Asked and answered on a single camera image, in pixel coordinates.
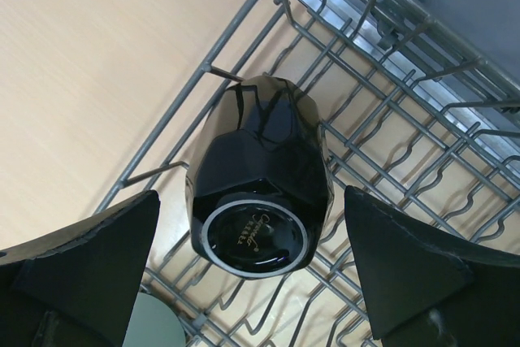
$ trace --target metal wire rack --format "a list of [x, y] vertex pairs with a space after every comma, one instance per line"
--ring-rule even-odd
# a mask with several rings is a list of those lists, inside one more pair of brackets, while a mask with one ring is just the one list
[[[258, 1], [246, 0], [236, 13], [97, 211], [107, 208], [121, 189], [143, 180], [147, 180], [145, 189], [152, 189], [163, 172], [188, 166], [176, 160], [181, 148], [229, 83], [241, 80], [238, 75], [242, 67], [285, 17], [285, 23], [293, 27], [294, 39], [272, 67], [265, 70], [266, 74], [275, 74], [284, 64], [290, 64], [299, 46], [309, 46], [317, 55], [295, 81], [318, 104], [326, 95], [323, 86], [334, 72], [336, 79], [354, 81], [344, 90], [334, 88], [339, 90], [339, 98], [329, 99], [336, 105], [323, 121], [331, 155], [329, 167], [338, 191], [347, 184], [356, 184], [398, 210], [453, 235], [520, 252], [518, 238], [511, 233], [514, 228], [506, 230], [506, 224], [520, 221], [520, 155], [514, 142], [520, 136], [520, 88], [512, 78], [414, 0], [346, 0], [352, 7], [348, 10], [353, 12], [348, 18], [340, 18], [339, 25], [335, 18], [338, 14], [329, 0], [306, 4], [305, 22], [295, 17], [299, 2], [274, 0], [271, 19], [235, 67], [229, 71], [216, 67], [215, 59]], [[379, 28], [379, 35], [368, 37], [378, 24], [384, 25]], [[349, 60], [352, 57], [346, 55], [357, 56], [368, 65], [368, 71], [360, 71]], [[206, 73], [224, 80], [162, 165], [132, 176]], [[383, 87], [376, 82], [377, 78], [384, 80]], [[474, 102], [461, 101], [457, 94], [461, 86], [475, 95]], [[451, 101], [441, 102], [439, 91]], [[371, 104], [358, 115], [355, 113], [359, 102], [366, 102], [359, 99], [362, 95], [370, 96]], [[494, 128], [487, 121], [489, 110], [503, 116], [510, 128]], [[354, 113], [355, 126], [346, 121], [345, 127], [345, 116], [350, 112]], [[386, 137], [383, 142], [388, 143], [388, 134], [392, 135], [395, 127], [410, 129], [406, 143], [396, 153], [371, 146], [374, 140], [379, 139], [380, 143], [381, 137]], [[414, 156], [420, 157], [426, 150], [429, 158], [422, 162], [420, 170], [408, 175]], [[464, 172], [462, 176], [469, 179], [462, 179], [458, 172]], [[441, 189], [459, 191], [459, 202], [452, 202], [449, 208], [439, 207], [436, 199], [442, 197], [438, 193]], [[489, 203], [493, 207], [486, 209]], [[157, 294], [177, 311], [189, 336], [188, 345], [379, 345], [371, 338], [355, 263], [345, 240], [346, 232], [340, 229], [342, 223], [343, 215], [338, 213], [326, 228], [314, 261], [306, 270], [270, 280], [267, 285], [229, 275], [226, 288], [213, 285], [215, 276], [223, 271], [190, 252], [186, 232], [157, 269], [145, 270], [141, 287]], [[505, 232], [510, 233], [510, 240], [501, 241]], [[166, 270], [180, 253], [189, 261], [177, 268], [174, 275], [168, 275]], [[311, 281], [310, 288], [298, 296], [297, 305], [287, 304], [287, 296], [296, 295], [295, 288], [307, 285], [303, 280]], [[212, 299], [201, 303], [197, 295], [208, 289], [214, 291]], [[252, 291], [265, 294], [253, 307], [243, 308]], [[316, 311], [316, 302], [320, 300], [326, 305], [320, 304]], [[238, 315], [223, 321], [227, 313]]]

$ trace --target dishwasher rack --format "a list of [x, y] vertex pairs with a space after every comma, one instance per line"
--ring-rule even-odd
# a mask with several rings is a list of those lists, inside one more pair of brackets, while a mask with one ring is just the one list
[[[347, 183], [354, 182], [398, 210], [412, 216], [420, 214], [419, 218], [446, 232], [483, 245], [493, 246], [508, 231], [506, 224], [511, 220], [516, 223], [520, 219], [520, 155], [518, 146], [512, 142], [520, 136], [519, 129], [515, 128], [518, 126], [520, 88], [500, 68], [449, 31], [414, 0], [350, 0], [352, 7], [357, 7], [360, 11], [359, 15], [353, 14], [347, 20], [342, 20], [340, 27], [337, 26], [337, 18], [336, 22], [333, 18], [334, 7], [330, 7], [329, 0], [305, 5], [305, 22], [299, 22], [294, 13], [295, 5], [299, 5], [299, 2], [274, 0], [273, 16], [239, 57], [235, 67], [229, 71], [216, 67], [215, 59], [258, 1], [246, 0], [133, 156], [97, 212], [107, 208], [121, 189], [144, 180], [147, 180], [145, 189], [152, 189], [165, 171], [188, 166], [189, 163], [177, 160], [181, 148], [230, 82], [242, 80], [238, 75], [243, 66], [257, 53], [258, 47], [285, 17], [285, 23], [293, 27], [295, 37], [282, 50], [272, 67], [265, 70], [266, 74], [275, 74], [280, 67], [290, 62], [291, 55], [298, 46], [308, 45], [314, 47], [318, 55], [303, 71], [300, 80], [295, 80], [304, 91], [320, 97], [320, 88], [323, 87], [320, 82], [330, 72], [343, 72], [345, 78], [355, 80], [353, 87], [344, 92], [346, 95], [341, 95], [340, 104], [336, 104], [323, 121], [323, 131], [330, 149], [328, 166], [339, 191]], [[370, 38], [364, 35], [367, 26], [378, 24], [379, 37]], [[327, 32], [326, 40], [323, 39], [322, 31]], [[369, 64], [369, 71], [360, 72], [349, 60], [345, 60], [345, 53], [358, 56]], [[413, 66], [409, 70], [396, 66], [399, 61], [402, 63], [402, 59]], [[222, 83], [193, 122], [188, 124], [184, 135], [176, 142], [162, 165], [152, 171], [132, 176], [162, 131], [175, 118], [188, 95], [207, 73], [221, 76]], [[380, 83], [375, 82], [377, 75], [387, 82], [387, 87], [383, 88]], [[456, 87], [465, 85], [478, 99], [474, 102], [457, 99], [456, 88], [450, 88], [450, 81]], [[428, 94], [426, 84], [434, 89], [448, 91], [448, 96], [453, 100], [447, 104], [439, 103]], [[360, 94], [367, 93], [372, 97], [374, 105], [366, 108], [355, 128], [342, 128], [342, 115], [356, 109], [357, 98]], [[422, 114], [411, 113], [410, 105], [420, 107]], [[480, 109], [503, 115], [512, 124], [512, 128], [493, 128], [492, 124], [486, 122]], [[378, 158], [377, 151], [370, 150], [367, 146], [377, 137], [391, 132], [389, 124], [393, 120], [401, 121], [399, 124], [408, 124], [413, 132], [406, 145], [401, 147], [400, 154]], [[410, 156], [416, 154], [417, 149], [421, 153], [423, 149], [420, 145], [423, 142], [433, 145], [436, 153], [405, 183], [406, 180], [399, 172], [408, 170]], [[363, 169], [359, 169], [360, 164], [363, 164]], [[457, 206], [440, 210], [425, 196], [430, 191], [446, 187], [443, 179], [449, 176], [448, 173], [455, 166], [464, 170], [472, 180], [464, 187], [463, 199]], [[496, 209], [492, 215], [486, 215], [485, 219], [468, 223], [465, 216], [481, 207], [475, 204], [476, 199], [484, 192], [498, 200]], [[341, 194], [338, 193], [336, 198], [340, 203]], [[329, 223], [327, 234], [322, 237], [311, 265], [294, 273], [297, 275], [273, 279], [266, 299], [257, 305], [255, 315], [249, 316], [246, 311], [245, 315], [229, 324], [219, 320], [240, 304], [244, 291], [255, 289], [255, 281], [236, 278], [232, 280], [231, 288], [216, 293], [211, 302], [204, 305], [196, 303], [193, 300], [194, 295], [190, 297], [190, 291], [198, 286], [203, 285], [204, 289], [211, 286], [211, 273], [223, 272], [215, 270], [216, 267], [200, 259], [195, 253], [190, 253], [188, 264], [176, 275], [170, 278], [164, 274], [168, 264], [174, 262], [181, 251], [190, 251], [188, 232], [171, 248], [157, 269], [145, 270], [141, 288], [148, 293], [157, 294], [174, 308], [189, 336], [188, 345], [380, 345], [371, 337], [351, 248], [348, 242], [343, 242], [346, 233], [340, 232], [344, 217], [341, 213], [334, 217], [336, 219]], [[327, 247], [332, 242], [336, 246], [334, 250]], [[512, 245], [505, 249], [520, 252], [518, 242], [513, 238]], [[292, 291], [286, 289], [288, 284], [292, 279], [298, 284], [298, 281], [309, 275], [317, 285], [305, 299], [299, 301], [298, 312], [285, 313], [293, 312], [284, 310], [281, 303], [284, 292], [290, 294]], [[312, 314], [313, 304], [324, 295], [327, 295], [327, 302], [335, 306], [335, 309], [326, 324], [327, 332], [311, 342], [309, 337], [315, 336], [304, 337], [303, 334], [307, 328], [313, 326], [312, 321], [318, 316]], [[292, 321], [277, 327], [277, 311], [290, 315]]]

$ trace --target black ceramic mug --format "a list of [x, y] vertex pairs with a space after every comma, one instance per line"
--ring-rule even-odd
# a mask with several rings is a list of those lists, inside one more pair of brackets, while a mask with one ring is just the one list
[[203, 258], [244, 278], [307, 266], [333, 199], [316, 103], [288, 80], [227, 89], [186, 176], [191, 239]]

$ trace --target wooden surface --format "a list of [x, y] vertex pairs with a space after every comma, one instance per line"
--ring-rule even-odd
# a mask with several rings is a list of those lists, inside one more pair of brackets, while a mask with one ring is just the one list
[[0, 0], [0, 248], [92, 213], [243, 1]]

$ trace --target dishwasher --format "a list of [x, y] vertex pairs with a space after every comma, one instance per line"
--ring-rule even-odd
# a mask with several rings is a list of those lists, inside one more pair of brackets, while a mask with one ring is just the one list
[[[260, 2], [272, 13], [230, 69], [218, 56]], [[280, 41], [265, 75], [290, 78], [317, 103], [336, 201], [304, 270], [243, 280], [197, 256], [189, 232], [172, 243], [141, 290], [179, 316], [189, 346], [375, 346], [345, 230], [348, 185], [468, 241], [520, 254], [520, 85], [418, 0], [246, 0], [131, 158], [97, 211], [122, 189], [157, 188], [185, 173], [182, 150], [242, 71]], [[138, 167], [211, 76], [214, 88], [162, 164]]]

